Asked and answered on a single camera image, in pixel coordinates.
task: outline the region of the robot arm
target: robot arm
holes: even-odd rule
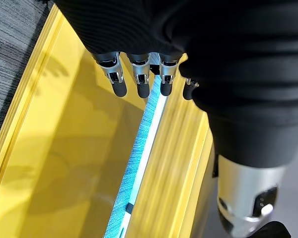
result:
[[[298,145],[298,0],[56,4],[117,96],[127,92],[119,52],[128,53],[140,97],[149,94],[148,53],[160,53],[165,96],[187,53],[179,67],[184,96],[208,113],[222,224],[236,238],[256,230],[274,208]]]

